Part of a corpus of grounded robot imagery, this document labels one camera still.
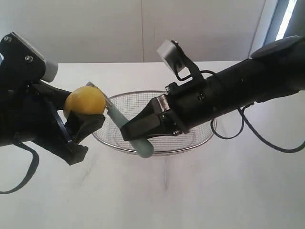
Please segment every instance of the mesh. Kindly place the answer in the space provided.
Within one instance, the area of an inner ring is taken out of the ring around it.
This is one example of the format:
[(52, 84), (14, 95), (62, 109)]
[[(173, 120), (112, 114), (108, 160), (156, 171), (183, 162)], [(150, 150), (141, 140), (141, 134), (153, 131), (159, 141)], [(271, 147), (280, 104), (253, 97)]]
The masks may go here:
[[(128, 119), (134, 118), (148, 102), (164, 92), (146, 91), (133, 92), (129, 94), (116, 95), (111, 99), (113, 104)], [(115, 147), (116, 149), (136, 154), (129, 142), (125, 142), (119, 128), (105, 112), (105, 122), (101, 129), (94, 133), (94, 136), (102, 143)], [(189, 150), (206, 142), (213, 135), (210, 124), (205, 123), (191, 129), (187, 135), (161, 136), (149, 139), (152, 143), (155, 156), (171, 155)]]

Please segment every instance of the wire mesh basket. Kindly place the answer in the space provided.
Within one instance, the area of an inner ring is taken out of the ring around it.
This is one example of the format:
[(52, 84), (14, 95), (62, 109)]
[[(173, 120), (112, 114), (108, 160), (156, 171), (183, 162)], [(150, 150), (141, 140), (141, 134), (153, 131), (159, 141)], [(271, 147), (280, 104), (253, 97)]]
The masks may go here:
[[(115, 95), (109, 99), (128, 120), (131, 120), (142, 111), (152, 98), (164, 93), (166, 92), (138, 91)], [(136, 154), (131, 144), (123, 140), (119, 128), (109, 118), (107, 111), (104, 115), (106, 119), (102, 128), (94, 132), (93, 135), (107, 146), (126, 153)], [(194, 149), (207, 142), (212, 136), (210, 124), (204, 123), (191, 129), (190, 133), (186, 135), (154, 137), (149, 141), (154, 146), (154, 156), (166, 156)]]

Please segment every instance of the white tabletop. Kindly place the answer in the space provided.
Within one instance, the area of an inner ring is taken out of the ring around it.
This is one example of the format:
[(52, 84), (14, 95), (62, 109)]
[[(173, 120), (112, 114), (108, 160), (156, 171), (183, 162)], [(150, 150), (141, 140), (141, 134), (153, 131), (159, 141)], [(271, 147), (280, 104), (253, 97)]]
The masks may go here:
[[(236, 62), (201, 62), (222, 70)], [(75, 90), (92, 81), (108, 96), (163, 90), (175, 81), (163, 63), (61, 64), (52, 85)], [(305, 138), (304, 93), (256, 104), (246, 111), (271, 142), (292, 148)], [(218, 118), (233, 135), (237, 112)], [(10, 229), (302, 229), (305, 224), (305, 150), (287, 155), (245, 127), (236, 139), (213, 137), (186, 153), (142, 159), (115, 151), (93, 136), (82, 163), (69, 166), (34, 145), (40, 164), (22, 190), (0, 196), (0, 228)], [(31, 155), (0, 148), (0, 190), (24, 176)]]

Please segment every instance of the metal strainer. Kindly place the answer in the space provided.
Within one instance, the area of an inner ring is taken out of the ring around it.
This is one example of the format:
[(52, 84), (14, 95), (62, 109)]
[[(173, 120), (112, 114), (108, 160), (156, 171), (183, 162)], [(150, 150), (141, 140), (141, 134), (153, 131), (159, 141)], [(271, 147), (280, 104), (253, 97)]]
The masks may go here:
[[(109, 99), (127, 119), (131, 120), (142, 111), (152, 98), (165, 93), (163, 91), (138, 91), (115, 95)], [(104, 115), (106, 120), (102, 128), (94, 132), (93, 135), (110, 147), (126, 153), (137, 154), (131, 144), (123, 140), (119, 128), (109, 118), (107, 111)], [(150, 138), (149, 141), (154, 146), (154, 156), (166, 156), (198, 147), (212, 136), (210, 123), (204, 123), (191, 129), (187, 135), (154, 137)]]

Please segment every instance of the yellow lemon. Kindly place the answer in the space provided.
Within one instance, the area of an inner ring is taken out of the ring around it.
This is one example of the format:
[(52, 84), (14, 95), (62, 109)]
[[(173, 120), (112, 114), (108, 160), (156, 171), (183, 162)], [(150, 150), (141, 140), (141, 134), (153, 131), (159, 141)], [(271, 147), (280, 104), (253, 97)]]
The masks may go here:
[(83, 115), (97, 115), (104, 112), (105, 106), (105, 96), (98, 88), (84, 86), (76, 89), (68, 96), (63, 113), (67, 119), (70, 111)]

